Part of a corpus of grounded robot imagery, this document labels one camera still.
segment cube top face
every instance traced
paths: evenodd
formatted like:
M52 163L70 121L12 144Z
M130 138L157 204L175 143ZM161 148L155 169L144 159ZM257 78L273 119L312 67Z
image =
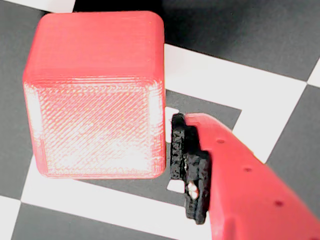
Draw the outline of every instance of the cube top face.
M163 35L147 11L40 21L23 88L41 174L143 179L165 170Z
M149 11L49 13L39 22L26 75L163 75L164 25Z

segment black rubber pad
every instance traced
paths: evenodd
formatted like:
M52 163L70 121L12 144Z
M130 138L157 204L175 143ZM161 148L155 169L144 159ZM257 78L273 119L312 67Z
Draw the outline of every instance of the black rubber pad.
M189 219L196 224L204 224L210 203L211 157L202 151L197 128L187 126L184 115L172 117L170 177L185 183L185 211ZM198 197L189 195L188 184L192 182L198 188Z

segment red cube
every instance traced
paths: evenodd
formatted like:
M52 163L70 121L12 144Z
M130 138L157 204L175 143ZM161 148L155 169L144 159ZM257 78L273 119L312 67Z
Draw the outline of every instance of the red cube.
M145 179L165 170L164 25L155 13L45 15L23 89L41 174Z

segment checkerboard mat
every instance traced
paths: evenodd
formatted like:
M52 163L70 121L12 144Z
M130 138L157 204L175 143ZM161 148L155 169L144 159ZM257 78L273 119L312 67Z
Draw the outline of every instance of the checkerboard mat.
M168 169L146 180L57 180L38 173L22 72L37 23L48 12L160 14L167 146L174 113L212 115L320 217L320 2L150 2L0 0L0 240L211 239L209 221L196 225L185 217L184 197L169 185Z

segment red plastic arm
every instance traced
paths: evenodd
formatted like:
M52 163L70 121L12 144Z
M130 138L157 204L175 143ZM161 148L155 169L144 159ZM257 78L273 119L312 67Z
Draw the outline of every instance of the red plastic arm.
M185 115L212 158L213 240L320 240L320 221L217 119Z

